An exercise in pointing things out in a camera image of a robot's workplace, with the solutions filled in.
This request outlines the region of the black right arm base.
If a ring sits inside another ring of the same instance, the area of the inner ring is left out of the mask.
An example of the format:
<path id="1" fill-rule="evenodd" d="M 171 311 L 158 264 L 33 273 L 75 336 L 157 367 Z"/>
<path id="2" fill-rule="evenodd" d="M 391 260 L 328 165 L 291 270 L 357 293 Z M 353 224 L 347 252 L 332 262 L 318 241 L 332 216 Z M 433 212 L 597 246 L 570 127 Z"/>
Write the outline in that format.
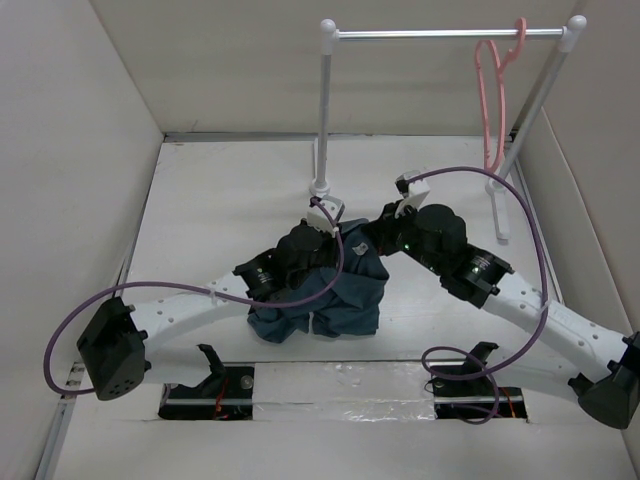
<path id="1" fill-rule="evenodd" d="M 432 347 L 422 354 L 421 363 L 429 374 L 424 390 L 433 395 L 437 420 L 481 425 L 492 419 L 527 419 L 520 388 L 500 386 L 492 376 L 457 380 L 482 372 L 497 349 L 493 342 L 479 342 L 469 353 L 456 347 Z"/>

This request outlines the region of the blue t shirt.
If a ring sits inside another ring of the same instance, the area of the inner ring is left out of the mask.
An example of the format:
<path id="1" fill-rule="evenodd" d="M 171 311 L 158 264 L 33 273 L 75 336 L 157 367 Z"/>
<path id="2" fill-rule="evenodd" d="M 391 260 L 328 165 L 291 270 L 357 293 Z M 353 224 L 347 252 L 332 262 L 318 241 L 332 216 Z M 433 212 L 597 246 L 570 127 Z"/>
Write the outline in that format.
<path id="1" fill-rule="evenodd" d="M 296 331 L 328 338 L 376 333 L 389 273 L 363 233 L 367 223 L 360 218 L 340 225 L 345 261 L 331 290 L 301 306 L 259 309 L 248 315 L 247 323 L 258 337 L 278 344 Z"/>

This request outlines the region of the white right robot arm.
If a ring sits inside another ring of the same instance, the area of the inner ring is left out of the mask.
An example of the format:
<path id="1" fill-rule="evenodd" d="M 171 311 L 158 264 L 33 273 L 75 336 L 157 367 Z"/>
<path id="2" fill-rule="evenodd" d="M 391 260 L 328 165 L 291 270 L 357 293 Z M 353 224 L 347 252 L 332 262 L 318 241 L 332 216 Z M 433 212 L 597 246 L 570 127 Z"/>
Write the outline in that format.
<path id="1" fill-rule="evenodd" d="M 379 255 L 408 255 L 453 297 L 516 325 L 561 356 L 552 362 L 521 357 L 505 369 L 508 378 L 573 401 L 608 427 L 629 427 L 639 406 L 637 334 L 625 336 L 544 299 L 506 261 L 470 244 L 464 220 L 451 208 L 395 210 L 386 205 L 363 229 Z"/>

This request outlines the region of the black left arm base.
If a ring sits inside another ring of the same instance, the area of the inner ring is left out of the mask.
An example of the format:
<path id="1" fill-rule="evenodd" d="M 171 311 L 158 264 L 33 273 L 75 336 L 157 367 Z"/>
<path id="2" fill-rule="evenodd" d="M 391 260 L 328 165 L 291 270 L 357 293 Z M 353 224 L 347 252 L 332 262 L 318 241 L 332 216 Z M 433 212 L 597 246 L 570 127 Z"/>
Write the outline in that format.
<path id="1" fill-rule="evenodd" d="M 165 384 L 158 416 L 173 421 L 253 419 L 255 365 L 224 364 L 211 345 L 199 344 L 208 375 L 195 386 Z"/>

